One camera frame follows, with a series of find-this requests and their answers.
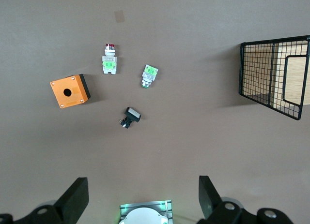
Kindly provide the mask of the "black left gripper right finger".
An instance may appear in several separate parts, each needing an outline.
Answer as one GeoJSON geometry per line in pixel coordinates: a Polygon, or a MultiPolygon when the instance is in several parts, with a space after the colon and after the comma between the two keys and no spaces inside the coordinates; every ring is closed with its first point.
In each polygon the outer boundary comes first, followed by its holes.
{"type": "Polygon", "coordinates": [[[223,201],[208,176],[199,176],[199,204],[204,218],[198,224],[238,224],[241,208],[232,201],[223,201]]]}

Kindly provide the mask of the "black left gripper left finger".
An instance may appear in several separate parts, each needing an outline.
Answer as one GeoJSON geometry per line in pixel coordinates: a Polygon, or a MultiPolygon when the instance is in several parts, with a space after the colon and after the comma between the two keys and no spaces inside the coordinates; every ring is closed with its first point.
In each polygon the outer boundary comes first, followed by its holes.
{"type": "Polygon", "coordinates": [[[18,224],[76,224],[89,203],[87,178],[77,178],[53,204],[43,205],[17,220],[18,224]]]}

